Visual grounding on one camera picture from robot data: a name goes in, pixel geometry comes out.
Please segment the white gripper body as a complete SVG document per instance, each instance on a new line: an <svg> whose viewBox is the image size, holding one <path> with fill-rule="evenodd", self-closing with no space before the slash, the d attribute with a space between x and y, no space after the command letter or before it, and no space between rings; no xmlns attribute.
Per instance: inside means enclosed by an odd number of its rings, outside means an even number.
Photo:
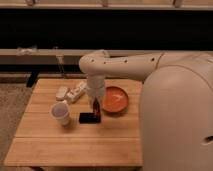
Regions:
<svg viewBox="0 0 213 171"><path fill-rule="evenodd" d="M105 78L103 76L88 76L86 91L90 98L102 99L105 94Z"/></svg>

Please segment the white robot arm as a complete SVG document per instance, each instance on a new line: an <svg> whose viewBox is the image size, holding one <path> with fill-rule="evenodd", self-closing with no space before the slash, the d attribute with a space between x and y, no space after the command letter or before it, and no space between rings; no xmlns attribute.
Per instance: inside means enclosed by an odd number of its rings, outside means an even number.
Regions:
<svg viewBox="0 0 213 171"><path fill-rule="evenodd" d="M213 56L160 52L80 58L90 96L106 75L142 83L139 102L143 171L213 171Z"/></svg>

